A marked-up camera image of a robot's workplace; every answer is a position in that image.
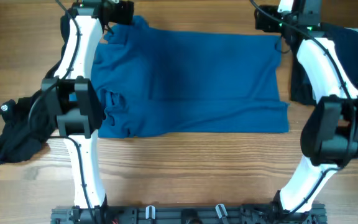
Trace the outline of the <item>blue t-shirt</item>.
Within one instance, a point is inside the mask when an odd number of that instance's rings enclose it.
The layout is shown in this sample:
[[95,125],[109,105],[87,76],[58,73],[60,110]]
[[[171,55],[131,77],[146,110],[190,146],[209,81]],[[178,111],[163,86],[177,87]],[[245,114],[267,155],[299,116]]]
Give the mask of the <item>blue t-shirt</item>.
[[274,35],[161,30],[136,16],[96,49],[91,81],[101,138],[167,133],[286,133]]

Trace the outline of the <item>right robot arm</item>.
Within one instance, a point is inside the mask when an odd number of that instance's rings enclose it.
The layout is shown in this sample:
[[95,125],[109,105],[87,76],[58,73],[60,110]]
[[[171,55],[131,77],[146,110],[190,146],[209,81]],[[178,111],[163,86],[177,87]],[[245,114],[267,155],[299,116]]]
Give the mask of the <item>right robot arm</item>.
[[316,196],[334,174],[358,158],[358,89],[320,22],[320,9],[320,1],[255,5],[256,28],[285,39],[294,63],[308,77],[316,106],[301,132],[303,155],[294,174],[270,203],[240,208],[248,222],[321,222],[324,207],[314,204]]

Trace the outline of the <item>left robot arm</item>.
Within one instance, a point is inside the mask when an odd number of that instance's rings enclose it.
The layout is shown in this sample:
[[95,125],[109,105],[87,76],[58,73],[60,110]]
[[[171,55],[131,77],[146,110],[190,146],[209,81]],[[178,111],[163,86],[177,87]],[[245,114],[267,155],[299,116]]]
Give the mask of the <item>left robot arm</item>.
[[42,81],[48,115],[67,146],[75,198],[72,207],[52,210],[51,223],[111,223],[98,164],[98,130],[104,112],[91,84],[99,41],[109,23],[129,25],[132,1],[78,1],[65,10],[68,38],[53,77]]

